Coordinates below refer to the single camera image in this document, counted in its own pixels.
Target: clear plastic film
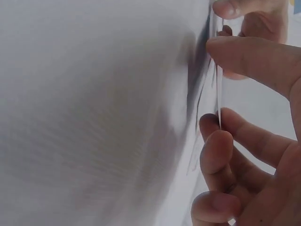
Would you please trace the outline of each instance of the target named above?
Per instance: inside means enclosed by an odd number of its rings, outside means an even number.
[[[219,18],[212,10],[210,12],[210,23],[209,23],[209,38],[217,36],[218,30],[223,26],[223,20]],[[202,109],[214,109],[217,107],[219,124],[221,127],[221,106],[222,106],[222,75],[223,71],[220,66],[218,66],[213,59],[208,59],[209,67],[208,70],[203,74],[204,87],[202,90],[202,97],[200,97],[199,106]],[[204,113],[201,110],[198,111],[197,120]],[[204,145],[204,140],[201,136],[199,127],[196,128],[196,139],[193,146],[193,151],[191,153],[190,162],[187,170],[187,174],[194,172],[198,168],[199,156]]]

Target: white fabric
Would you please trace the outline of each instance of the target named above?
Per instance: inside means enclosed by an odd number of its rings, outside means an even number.
[[[207,16],[204,0],[1,1],[1,226],[182,223]]]

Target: white surface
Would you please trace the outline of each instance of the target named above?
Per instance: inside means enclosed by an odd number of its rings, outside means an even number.
[[[187,61],[207,14],[203,0],[1,1],[0,225],[182,222],[198,175]]]

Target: fingernail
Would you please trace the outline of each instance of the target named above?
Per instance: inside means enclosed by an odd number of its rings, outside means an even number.
[[[239,9],[235,8],[229,0],[217,0],[215,6],[222,8],[225,16],[237,16],[239,14]]]
[[[218,211],[225,211],[229,208],[233,198],[229,194],[217,194],[213,199],[212,206]]]

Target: hand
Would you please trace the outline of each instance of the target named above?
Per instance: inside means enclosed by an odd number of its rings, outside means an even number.
[[[200,129],[206,144],[200,163],[210,192],[192,205],[194,226],[301,225],[301,48],[259,38],[217,37],[207,50],[223,69],[257,80],[285,96],[291,106],[298,141],[272,134],[222,110],[205,115]],[[255,157],[276,168],[270,175],[233,146],[233,139]]]
[[[218,0],[213,4],[213,10],[224,19],[245,16],[239,36],[286,42],[288,0]],[[232,35],[232,30],[224,27],[220,35]],[[245,78],[228,71],[224,75],[234,80]]]

